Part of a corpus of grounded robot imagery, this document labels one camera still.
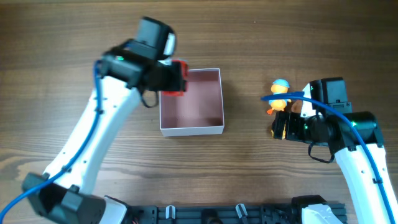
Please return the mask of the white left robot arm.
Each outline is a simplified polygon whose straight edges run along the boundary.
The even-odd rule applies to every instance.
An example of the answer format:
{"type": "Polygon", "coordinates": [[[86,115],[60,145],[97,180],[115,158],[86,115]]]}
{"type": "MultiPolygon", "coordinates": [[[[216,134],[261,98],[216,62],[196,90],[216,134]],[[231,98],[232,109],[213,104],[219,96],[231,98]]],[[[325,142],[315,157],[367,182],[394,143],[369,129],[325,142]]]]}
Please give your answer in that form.
{"type": "Polygon", "coordinates": [[[187,64],[174,60],[173,47],[134,44],[107,51],[93,67],[94,90],[67,143],[41,175],[30,173],[22,196],[34,212],[55,223],[126,223],[129,206],[93,194],[102,161],[143,93],[186,90],[187,64]]]}

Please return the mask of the yellow round wheel toy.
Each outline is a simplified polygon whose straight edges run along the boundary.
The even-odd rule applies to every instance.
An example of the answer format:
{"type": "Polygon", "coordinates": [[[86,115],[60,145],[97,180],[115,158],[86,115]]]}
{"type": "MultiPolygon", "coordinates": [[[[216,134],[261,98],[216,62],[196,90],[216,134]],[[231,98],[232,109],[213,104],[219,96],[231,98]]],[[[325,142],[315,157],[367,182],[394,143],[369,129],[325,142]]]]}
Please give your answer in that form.
{"type": "Polygon", "coordinates": [[[271,134],[274,139],[285,139],[285,125],[284,124],[273,124],[271,127],[271,134]]]}

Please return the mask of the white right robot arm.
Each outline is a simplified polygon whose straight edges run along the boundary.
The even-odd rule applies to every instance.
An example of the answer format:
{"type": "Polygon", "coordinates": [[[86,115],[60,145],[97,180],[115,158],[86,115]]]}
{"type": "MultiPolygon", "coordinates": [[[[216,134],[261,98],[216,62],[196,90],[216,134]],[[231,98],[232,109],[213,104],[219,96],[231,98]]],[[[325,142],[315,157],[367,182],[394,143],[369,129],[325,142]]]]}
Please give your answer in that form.
{"type": "Polygon", "coordinates": [[[387,171],[384,137],[370,112],[302,117],[280,111],[272,135],[326,146],[339,165],[359,223],[397,223],[397,199],[387,171]]]}

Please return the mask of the red toy fire truck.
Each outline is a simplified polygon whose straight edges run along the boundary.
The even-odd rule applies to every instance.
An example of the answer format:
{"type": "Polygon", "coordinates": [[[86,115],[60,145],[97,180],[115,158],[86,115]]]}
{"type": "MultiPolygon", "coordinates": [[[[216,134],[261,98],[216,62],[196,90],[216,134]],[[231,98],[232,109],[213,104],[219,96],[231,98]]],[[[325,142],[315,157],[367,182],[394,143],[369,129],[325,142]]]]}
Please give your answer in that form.
{"type": "Polygon", "coordinates": [[[172,60],[168,72],[169,82],[162,90],[162,94],[167,96],[183,96],[188,88],[188,65],[186,61],[172,60]]]}

